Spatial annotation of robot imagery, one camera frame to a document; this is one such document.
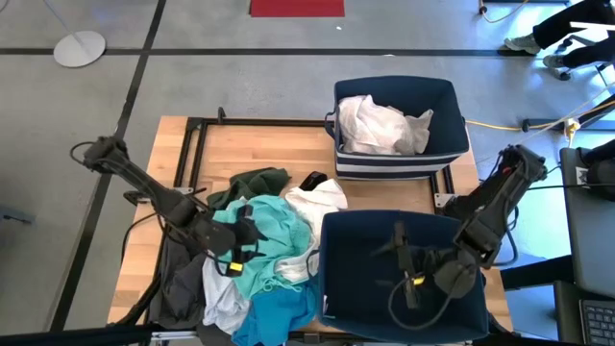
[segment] yellow cable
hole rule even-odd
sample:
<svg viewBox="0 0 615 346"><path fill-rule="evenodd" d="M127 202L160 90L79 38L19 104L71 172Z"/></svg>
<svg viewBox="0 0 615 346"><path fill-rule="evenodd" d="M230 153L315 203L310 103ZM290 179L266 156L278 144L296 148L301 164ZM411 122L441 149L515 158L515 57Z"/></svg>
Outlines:
<svg viewBox="0 0 615 346"><path fill-rule="evenodd" d="M584 111L583 113L581 113L581 114L579 114L579 115L575 115L575 116L574 116L574 118L579 118L579 117L581 117L581 116L586 115L586 114L587 114L587 113L589 113L589 112L592 112L592 111L599 111L599 110L601 110L601 109L604 109L604 108L606 108L606 107L608 107L608 106L612 106L612 105L615 105L615 101L611 101L611 102L609 102L609 103L605 103L605 104L603 104L603 105L601 105L601 106L598 106L598 107L596 107L596 108L594 108L594 109L591 109L591 110L589 110L589 111ZM486 123L479 122L479 121L476 121L476 120L466 120L465 122L466 122L466 123L468 123L468 124L478 125L478 126L483 126L483 127L486 127L486 128L489 128L489 129L495 129L495 130L506 130L506 131L522 131L522 130L523 130L523 129L522 129L522 128L520 128L520 127L510 127L510 126L491 125L491 124L486 124ZM540 125L532 125L532 126L529 126L529 128L530 128L530 129L542 129L542 128L546 128L546 127L548 127L548 126L551 126L551 125L553 125L554 123L555 123L555 122L546 123L546 124L540 124Z"/></svg>
<svg viewBox="0 0 615 346"><path fill-rule="evenodd" d="M516 9L512 10L512 12L511 12L511 13L509 13L509 14L507 14L507 15L503 16L503 17L502 17L502 18L500 18L500 19L496 19L496 20L491 20L491 19L489 19L489 17L487 17L487 15L486 15L487 8L484 6L484 3L482 2L482 0L479 0L479 3L480 3L480 9L484 9L484 12L483 12L482 10L479 10L479 11L480 11L480 14L482 15L482 17L484 18L484 20L486 20L486 21L487 21L487 23L491 23L491 24L493 24L493 23L497 23L497 22L499 22L499 21L505 20L505 19L507 19L508 17L512 16L512 15L513 15L513 14L515 14L517 11L521 10L521 8L522 8L522 7L524 7L524 5L526 5L528 2L529 2L529 0L524 0L524 1L521 3L521 5L519 5Z"/></svg>

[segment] blue cloth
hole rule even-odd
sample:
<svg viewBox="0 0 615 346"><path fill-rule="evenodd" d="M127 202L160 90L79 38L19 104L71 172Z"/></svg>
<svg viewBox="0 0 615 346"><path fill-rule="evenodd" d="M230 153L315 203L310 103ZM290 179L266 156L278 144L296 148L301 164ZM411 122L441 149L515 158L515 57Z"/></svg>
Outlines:
<svg viewBox="0 0 615 346"><path fill-rule="evenodd" d="M237 210L245 204L239 200L232 201L226 210L217 211L213 219L234 223ZM269 240L258 241L258 251L265 256L245 263L241 276L233 278L239 293L251 299L256 293L270 291L277 286L300 290L300 287L290 285L290 281L276 274L275 266L278 260L297 257L308 249L311 234L309 225L290 208L284 198L262 195L252 198L247 204L253 208L252 218L258 230ZM254 251L256 246L243 246L242 249ZM222 256L222 260L230 259L231 252Z"/></svg>
<svg viewBox="0 0 615 346"><path fill-rule="evenodd" d="M243 324L233 334L238 346L282 345L288 340L288 332L307 325L316 312L316 298L308 284L300 284L299 292L291 289L276 289L262 292L252 298L250 312Z"/></svg>

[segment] dark green cloth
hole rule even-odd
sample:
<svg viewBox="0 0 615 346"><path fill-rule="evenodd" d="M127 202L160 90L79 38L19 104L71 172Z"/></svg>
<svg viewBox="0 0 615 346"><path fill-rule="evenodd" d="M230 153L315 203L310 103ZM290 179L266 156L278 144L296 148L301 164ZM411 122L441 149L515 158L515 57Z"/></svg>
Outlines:
<svg viewBox="0 0 615 346"><path fill-rule="evenodd" d="M246 199L263 194L278 196L289 180L283 168L269 167L240 173L230 178L228 190L212 193L207 198L208 205L214 210L224 210L230 202L242 196Z"/></svg>

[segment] wooden tabletop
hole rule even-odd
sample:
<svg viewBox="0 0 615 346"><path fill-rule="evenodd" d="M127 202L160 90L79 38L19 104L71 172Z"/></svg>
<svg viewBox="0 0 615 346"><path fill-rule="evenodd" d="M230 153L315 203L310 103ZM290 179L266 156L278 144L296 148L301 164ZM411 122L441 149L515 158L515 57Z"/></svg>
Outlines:
<svg viewBox="0 0 615 346"><path fill-rule="evenodd" d="M187 118L164 116L152 149L147 172L163 185L172 186ZM191 145L190 154L194 152ZM192 166L188 155L186 174ZM281 195L299 185L312 171L335 176L332 139L322 128L213 125L208 126L205 152L197 188L208 190L198 197L229 187L231 176L263 167L279 167L288 171L291 179ZM451 164L455 192L467 194L479 184L472 151ZM433 213L429 180L398 182L338 181L348 199L350 210L389 209ZM149 206L136 209L135 220L152 212ZM155 218L136 226L130 235L126 255L120 269L111 303L109 322L122 318L152 281L159 253L161 231ZM510 313L504 295L500 271L484 270L488 309L507 329L512 330ZM317 321L303 328L306 331L339 333Z"/></svg>

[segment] clothing pile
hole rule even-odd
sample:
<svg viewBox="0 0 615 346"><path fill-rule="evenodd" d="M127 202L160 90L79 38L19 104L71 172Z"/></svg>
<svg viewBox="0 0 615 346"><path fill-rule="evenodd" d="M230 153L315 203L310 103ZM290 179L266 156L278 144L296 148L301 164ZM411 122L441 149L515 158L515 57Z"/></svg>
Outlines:
<svg viewBox="0 0 615 346"><path fill-rule="evenodd" d="M373 155L423 154L430 139L432 110L421 116L406 115L392 107L376 105L372 95L354 96L339 102L346 153Z"/></svg>
<svg viewBox="0 0 615 346"><path fill-rule="evenodd" d="M251 206L251 217L268 240L258 241L258 251L264 256L244 263L242 275L236 278L220 275L230 253L220 261L205 260L204 326L217 326L239 346L277 346L287 341L288 332L312 321L316 297L308 282L308 267L315 274L318 258L312 256L308 265L306 262L320 244L323 216L348 208L337 182L326 180L323 174L317 176L310 184L304 183L304 189L291 188L284 199L278 195L289 180L286 171L265 168L232 177L228 190L208 197L218 222L234 223L237 211ZM254 251L256 245L242 250ZM213 342L213 337L222 343L219 334L207 333L200 333L204 343Z"/></svg>

